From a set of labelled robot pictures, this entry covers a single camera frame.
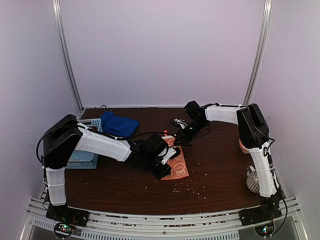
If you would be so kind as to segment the orange bunny pattern towel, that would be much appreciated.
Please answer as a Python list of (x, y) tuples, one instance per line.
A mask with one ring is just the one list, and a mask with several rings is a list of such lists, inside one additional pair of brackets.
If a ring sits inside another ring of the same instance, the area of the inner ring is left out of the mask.
[(185, 156), (181, 146), (178, 146), (180, 150), (180, 154), (173, 159), (168, 160), (168, 165), (171, 167), (171, 173), (165, 177), (163, 177), (162, 181), (173, 181), (179, 180), (183, 178), (187, 178), (189, 176), (187, 164), (185, 161)]

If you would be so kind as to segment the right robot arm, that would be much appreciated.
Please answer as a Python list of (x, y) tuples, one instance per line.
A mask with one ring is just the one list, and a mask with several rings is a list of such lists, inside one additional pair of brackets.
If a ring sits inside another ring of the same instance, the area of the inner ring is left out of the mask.
[(268, 220), (278, 209), (282, 199), (280, 184), (276, 177), (270, 146), (275, 141), (269, 137), (269, 127), (255, 103), (249, 105), (223, 105), (209, 103), (200, 106), (190, 101), (184, 110), (191, 122), (177, 131), (175, 144), (192, 141), (210, 122), (224, 122), (238, 126), (239, 140), (248, 149), (257, 172), (260, 206), (256, 210), (259, 220)]

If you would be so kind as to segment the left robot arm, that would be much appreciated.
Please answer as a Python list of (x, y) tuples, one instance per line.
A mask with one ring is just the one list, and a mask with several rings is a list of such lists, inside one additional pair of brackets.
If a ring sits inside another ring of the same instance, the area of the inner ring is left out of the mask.
[(61, 222), (72, 218), (67, 205), (65, 169), (75, 151), (105, 156), (150, 171), (157, 179), (171, 174), (168, 161), (179, 153), (157, 132), (150, 132), (145, 140), (133, 141), (94, 130), (72, 114), (48, 129), (37, 145), (43, 146), (43, 155), (36, 157), (44, 168), (51, 211)]

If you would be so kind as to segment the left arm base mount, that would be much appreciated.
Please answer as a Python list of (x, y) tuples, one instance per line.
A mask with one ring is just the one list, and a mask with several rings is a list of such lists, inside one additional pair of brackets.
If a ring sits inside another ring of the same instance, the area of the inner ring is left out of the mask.
[(79, 210), (70, 207), (49, 207), (46, 218), (56, 221), (53, 233), (60, 239), (69, 238), (78, 227), (86, 227), (90, 213), (86, 210)]

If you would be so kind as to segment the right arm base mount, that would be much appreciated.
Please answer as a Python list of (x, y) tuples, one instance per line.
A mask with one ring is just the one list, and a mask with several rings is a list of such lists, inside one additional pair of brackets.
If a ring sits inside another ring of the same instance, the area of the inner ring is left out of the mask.
[(244, 208), (238, 212), (242, 226), (254, 225), (255, 233), (262, 238), (272, 237), (276, 232), (275, 218), (282, 216), (280, 209), (263, 211), (262, 206)]

